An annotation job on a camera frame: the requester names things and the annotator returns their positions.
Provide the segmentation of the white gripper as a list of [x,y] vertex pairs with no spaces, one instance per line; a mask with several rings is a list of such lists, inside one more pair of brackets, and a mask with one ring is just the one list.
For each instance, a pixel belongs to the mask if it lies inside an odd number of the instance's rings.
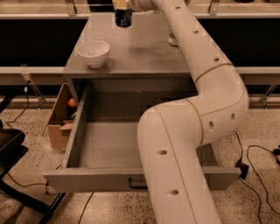
[[135,12],[151,11],[155,9],[152,0],[112,0],[115,10],[127,10],[131,8]]

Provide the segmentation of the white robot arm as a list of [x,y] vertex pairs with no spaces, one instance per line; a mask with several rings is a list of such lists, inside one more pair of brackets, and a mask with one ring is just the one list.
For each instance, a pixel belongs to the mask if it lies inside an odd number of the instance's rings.
[[117,9],[163,13],[198,91],[149,108],[138,123],[138,149],[157,224],[221,224],[196,150],[241,124],[249,110],[243,80],[185,0],[112,1]]

